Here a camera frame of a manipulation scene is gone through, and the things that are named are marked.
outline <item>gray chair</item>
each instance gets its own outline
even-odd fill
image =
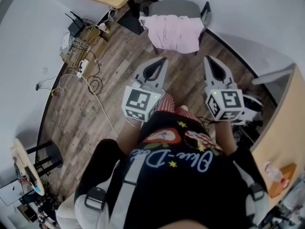
[[[199,6],[191,1],[186,0],[163,0],[153,3],[148,11],[145,11],[145,7],[141,6],[141,12],[146,16],[153,15],[176,15],[176,16],[187,16],[189,18],[201,18],[204,29],[201,32],[198,40],[199,45],[201,44],[203,33],[209,26],[212,20],[212,12],[210,8],[210,3],[206,2],[202,11],[200,12]],[[158,55],[158,50],[153,45],[153,49]]]

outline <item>plastic bottle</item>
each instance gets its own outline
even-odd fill
[[[265,163],[264,170],[273,181],[285,183],[283,173],[278,168],[275,168],[270,162]]]

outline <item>shoulder strap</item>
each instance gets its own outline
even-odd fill
[[[123,181],[107,229],[122,229],[124,227],[128,207],[135,187],[137,186],[137,180],[145,158],[146,154],[138,154],[135,156],[135,159]]]
[[[245,201],[246,215],[250,219],[250,228],[258,226],[268,213],[269,197],[261,185],[233,161],[242,179],[249,188],[249,195]]]

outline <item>cable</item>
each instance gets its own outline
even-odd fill
[[[94,91],[93,91],[92,88],[90,87],[90,84],[89,84],[88,81],[85,79],[85,77],[82,76],[82,78],[86,81],[88,87],[91,89],[91,92],[92,92],[93,95],[96,97],[97,101],[99,101],[99,103],[100,103],[100,105],[101,105],[101,107],[102,107],[102,110],[103,110],[103,112],[104,112],[104,114],[105,114],[107,120],[109,121],[109,124],[111,125],[111,128],[113,129],[113,131],[114,131],[116,137],[118,137],[118,134],[116,133],[116,131],[115,131],[115,129],[114,129],[114,127],[113,127],[113,125],[112,125],[110,119],[108,118],[108,115],[106,114],[106,112],[105,112],[105,110],[104,110],[104,107],[103,107],[102,103],[100,102],[99,98],[97,97],[97,95],[95,95]]]
[[[43,82],[45,82],[45,81],[47,81],[47,80],[53,80],[54,78],[56,78],[57,76],[54,76],[53,78],[50,78],[50,79],[45,79],[44,81],[42,81],[42,82],[38,82],[37,84],[39,84],[39,83],[43,83]]]
[[[126,121],[127,121],[129,124],[131,124],[134,128],[137,128],[137,129],[139,130],[139,128],[136,127],[133,123],[131,123],[130,120],[126,119]]]
[[[73,65],[72,65],[72,64],[68,63],[68,61],[66,61],[64,58],[62,58],[62,60],[63,60],[66,64],[68,64],[67,67],[68,67],[70,70],[72,70],[74,74],[77,74],[77,72],[75,71],[76,68],[73,68]]]
[[[102,89],[103,89],[103,81],[102,81],[102,79],[101,79],[100,77],[97,76],[97,75],[100,73],[100,71],[101,71],[101,66],[100,66],[100,64],[99,64],[99,61],[97,60],[97,58],[96,58],[94,52],[92,52],[91,50],[85,50],[85,49],[81,49],[81,48],[77,48],[77,49],[83,50],[83,51],[86,51],[86,52],[91,52],[91,53],[93,54],[94,58],[95,58],[95,61],[96,61],[96,64],[98,65],[98,67],[99,67],[99,70],[98,70],[98,72],[97,72],[96,74],[89,76],[89,77],[87,78],[87,80],[89,80],[89,78],[92,78],[92,81],[90,81],[90,84],[88,85],[88,91],[89,91],[91,94],[97,94],[97,95],[98,95],[98,94],[101,93],[101,91],[102,91]],[[98,85],[97,85],[96,89],[95,89],[94,91],[92,91],[91,84],[94,83],[94,82],[97,82]]]
[[[203,125],[203,127],[205,128],[205,130],[206,130],[208,133],[209,133],[209,128],[208,128],[208,126],[211,125],[211,124],[217,123],[217,121],[209,120],[209,119],[207,119],[207,118],[205,118],[205,117],[203,117],[203,116],[198,116],[197,118],[200,120],[201,124]]]
[[[99,21],[97,21],[96,23],[94,23],[94,22],[91,21],[91,20],[86,19],[87,21],[91,21],[91,22],[93,23],[93,25],[87,26],[85,29],[87,29],[87,28],[89,28],[89,27],[91,27],[91,26],[97,26],[97,24],[101,21],[101,19],[100,19]]]
[[[87,43],[89,43],[89,42],[91,42],[93,39],[96,39],[96,38],[98,38],[99,37],[99,35],[100,35],[100,29],[99,29],[99,32],[94,36],[94,37],[92,37],[89,41],[87,41]]]
[[[75,39],[73,45],[78,46],[78,49],[82,48],[82,49],[87,49],[88,50],[88,49],[91,48],[91,46],[89,44],[87,44],[85,42],[82,42],[79,38]],[[72,52],[74,54],[79,54],[81,51],[75,52],[74,49],[72,49]]]
[[[62,77],[66,76],[66,75],[72,75],[72,76],[76,76],[74,74],[64,74]],[[54,88],[54,89],[50,89],[50,88],[44,88],[44,87],[39,87],[38,89],[47,89],[47,90],[51,90],[51,91],[55,91],[57,88],[59,88],[61,90],[61,95],[64,96],[65,95],[65,90],[61,87],[61,78],[59,78],[59,85],[58,87]]]
[[[117,17],[119,14],[119,10],[113,7],[109,7],[108,10],[108,18],[105,21],[101,21],[102,23],[105,23],[107,21],[114,21],[114,18]]]
[[[89,19],[83,18],[83,20],[90,21],[90,22],[92,22],[93,24],[95,24],[93,21],[91,21],[91,20],[89,20]]]

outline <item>pink towel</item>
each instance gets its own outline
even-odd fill
[[[204,26],[200,18],[176,15],[140,16],[145,21],[148,37],[156,48],[190,53],[199,50],[199,35]]]

